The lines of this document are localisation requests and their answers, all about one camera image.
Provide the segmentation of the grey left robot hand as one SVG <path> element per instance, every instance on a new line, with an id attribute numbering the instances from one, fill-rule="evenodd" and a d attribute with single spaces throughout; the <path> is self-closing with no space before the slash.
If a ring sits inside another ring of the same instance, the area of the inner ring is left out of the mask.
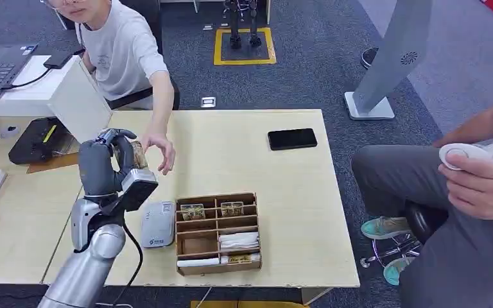
<path id="1" fill-rule="evenodd" d="M 135 167 L 130 140 L 136 138 L 129 130 L 107 128 L 80 144 L 78 165 L 85 194 L 106 196 L 122 190 L 122 181 Z"/>

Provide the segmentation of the person's left hand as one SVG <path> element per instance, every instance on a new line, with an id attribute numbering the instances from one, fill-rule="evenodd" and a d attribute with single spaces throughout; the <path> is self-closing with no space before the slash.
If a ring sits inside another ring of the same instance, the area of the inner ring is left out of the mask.
<path id="1" fill-rule="evenodd" d="M 451 204 L 472 217 L 493 220 L 493 162 L 457 155 L 449 156 L 448 162 L 460 168 L 438 167 L 446 178 Z"/>
<path id="2" fill-rule="evenodd" d="M 173 143 L 167 138 L 165 133 L 145 133 L 141 139 L 144 151 L 150 147 L 156 147 L 162 154 L 162 162 L 157 170 L 163 175 L 167 175 L 173 170 L 175 165 L 176 151 Z"/>

